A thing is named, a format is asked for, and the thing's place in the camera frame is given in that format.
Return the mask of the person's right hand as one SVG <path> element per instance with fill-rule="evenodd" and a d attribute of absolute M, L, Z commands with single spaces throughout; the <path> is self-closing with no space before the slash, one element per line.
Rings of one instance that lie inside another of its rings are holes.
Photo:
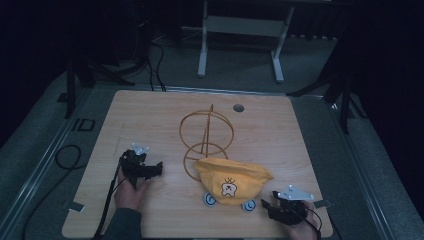
<path fill-rule="evenodd" d="M 314 206 L 308 202 L 305 202 L 304 205 L 307 208 L 306 222 L 301 222 L 297 225 L 283 226 L 290 240 L 318 240 L 318 235 L 315 231 L 317 222 L 312 213 Z"/>

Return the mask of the person's left hand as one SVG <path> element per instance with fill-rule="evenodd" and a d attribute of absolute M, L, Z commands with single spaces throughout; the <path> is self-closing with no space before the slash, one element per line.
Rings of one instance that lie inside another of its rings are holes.
<path fill-rule="evenodd" d="M 122 169 L 118 171 L 119 186 L 114 195 L 117 208 L 127 208 L 140 212 L 147 196 L 150 180 L 144 180 L 136 188 L 125 178 Z"/>

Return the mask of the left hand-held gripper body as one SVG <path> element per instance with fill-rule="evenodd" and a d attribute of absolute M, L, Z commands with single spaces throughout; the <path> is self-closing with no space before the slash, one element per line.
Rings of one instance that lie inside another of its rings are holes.
<path fill-rule="evenodd" d="M 137 188 L 139 178 L 149 179 L 145 159 L 148 147 L 142 147 L 133 143 L 119 158 L 120 166 L 125 179 L 130 182 L 134 189 Z"/>

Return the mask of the black metal stand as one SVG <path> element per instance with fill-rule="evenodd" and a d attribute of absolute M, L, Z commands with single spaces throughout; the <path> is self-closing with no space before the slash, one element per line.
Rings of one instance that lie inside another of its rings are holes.
<path fill-rule="evenodd" d="M 108 70 L 102 64 L 86 56 L 68 58 L 66 62 L 66 92 L 62 93 L 58 98 L 59 102 L 66 104 L 66 119 L 72 116 L 76 108 L 76 79 L 79 79 L 83 86 L 93 87 L 95 80 L 92 76 L 92 70 L 100 72 L 120 85 L 134 86 L 134 83 L 124 80 L 117 73 Z"/>
<path fill-rule="evenodd" d="M 301 97 L 326 84 L 329 85 L 323 100 L 326 104 L 335 104 L 341 99 L 339 125 L 345 134 L 348 134 L 349 105 L 352 101 L 351 92 L 355 68 L 358 66 L 358 57 L 354 54 L 332 54 L 324 64 L 318 79 L 300 90 L 289 92 L 287 96 Z"/>

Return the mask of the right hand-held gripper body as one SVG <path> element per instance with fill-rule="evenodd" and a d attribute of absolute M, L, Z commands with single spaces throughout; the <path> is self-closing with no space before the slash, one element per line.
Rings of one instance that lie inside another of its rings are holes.
<path fill-rule="evenodd" d="M 273 211 L 268 211 L 270 219 L 285 225 L 297 225 L 307 217 L 305 201 L 314 200 L 311 193 L 307 193 L 294 185 L 288 185 L 284 190 L 278 191 L 281 200 L 277 200 L 277 206 Z"/>

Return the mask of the white desk frame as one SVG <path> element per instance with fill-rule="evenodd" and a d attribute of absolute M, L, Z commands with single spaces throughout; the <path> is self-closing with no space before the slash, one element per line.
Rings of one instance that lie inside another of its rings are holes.
<path fill-rule="evenodd" d="M 271 63 L 275 81 L 282 83 L 284 75 L 280 63 L 280 55 L 287 37 L 295 7 L 289 6 L 283 20 L 250 19 L 210 15 L 208 13 L 209 0 L 203 0 L 201 49 L 198 63 L 197 76 L 206 75 L 209 33 L 241 34 L 252 36 L 275 37 L 278 39 L 277 47 L 270 52 Z"/>

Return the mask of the yellow cartoon hat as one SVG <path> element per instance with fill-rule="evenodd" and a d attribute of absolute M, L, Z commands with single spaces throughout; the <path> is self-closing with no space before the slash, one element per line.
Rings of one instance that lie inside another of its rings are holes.
<path fill-rule="evenodd" d="M 244 211 L 256 208 L 255 197 L 273 175 L 263 166 L 222 158 L 204 158 L 194 163 L 206 193 L 203 201 L 207 206 L 217 203 L 228 206 L 240 205 Z"/>

